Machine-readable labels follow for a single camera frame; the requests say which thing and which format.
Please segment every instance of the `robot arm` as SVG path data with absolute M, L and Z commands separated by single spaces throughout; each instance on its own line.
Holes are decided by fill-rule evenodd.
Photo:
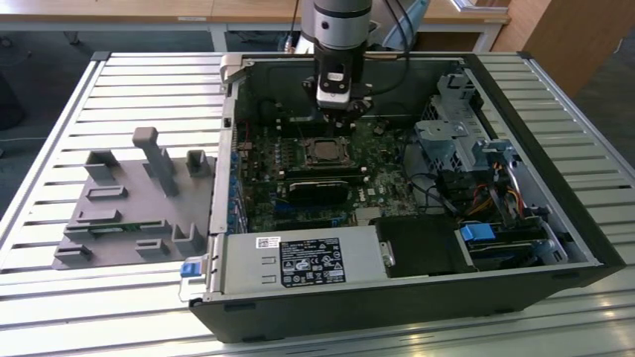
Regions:
M 315 71 L 303 87 L 325 117 L 337 123 L 359 118 L 373 108 L 370 86 L 362 83 L 370 35 L 383 45 L 406 49 L 398 31 L 398 26 L 409 28 L 402 24 L 406 17 L 397 24 L 387 14 L 398 2 L 409 9 L 409 17 L 418 19 L 411 23 L 418 24 L 429 0 L 305 0 L 302 29 L 303 37 L 314 43 Z

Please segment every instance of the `wooden table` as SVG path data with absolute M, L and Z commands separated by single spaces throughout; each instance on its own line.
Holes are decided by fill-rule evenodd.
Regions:
M 0 0 L 0 30 L 205 30 L 215 51 L 227 52 L 230 30 L 289 30 L 295 1 Z M 505 14 L 461 13 L 451 0 L 433 0 L 419 32 L 481 33 L 475 51 L 489 51 L 509 22 Z
M 495 51 L 526 51 L 574 97 L 635 26 L 634 0 L 515 0 Z
M 289 30 L 297 0 L 215 0 L 211 36 L 217 51 L 227 51 L 226 33 L 231 30 Z M 298 10 L 301 21 L 302 10 Z M 510 17 L 501 13 L 461 13 L 451 0 L 433 0 L 419 32 L 481 33 L 475 51 L 490 51 Z

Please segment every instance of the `small circuit board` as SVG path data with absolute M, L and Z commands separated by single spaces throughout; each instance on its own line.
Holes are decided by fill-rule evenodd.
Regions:
M 358 120 L 349 136 L 333 138 L 307 138 L 301 126 L 299 138 L 269 127 L 251 132 L 254 140 L 238 145 L 250 232 L 367 225 L 379 216 L 417 214 L 403 134 L 375 119 Z

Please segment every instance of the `metal bracket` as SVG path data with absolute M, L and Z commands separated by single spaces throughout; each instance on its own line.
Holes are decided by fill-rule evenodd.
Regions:
M 461 136 L 469 136 L 470 132 L 463 123 L 445 120 L 423 120 L 417 122 L 419 137 L 430 141 L 454 140 Z
M 247 61 L 243 64 L 242 54 L 226 54 L 221 59 L 221 80 L 223 84 L 233 83 L 245 75 L 245 68 L 254 65 Z

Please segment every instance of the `slotted aluminum surface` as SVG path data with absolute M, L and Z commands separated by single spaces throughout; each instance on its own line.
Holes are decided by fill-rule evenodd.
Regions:
M 589 356 L 635 348 L 633 170 L 531 61 L 515 54 L 481 59 L 630 264 L 625 270 L 514 314 L 222 344 L 179 301 L 179 263 L 50 269 L 90 149 L 141 158 L 131 134 L 153 125 L 173 157 L 193 148 L 217 153 L 221 54 L 114 54 L 91 63 L 2 221 L 0 355 Z M 486 114 L 505 137 L 501 118 Z

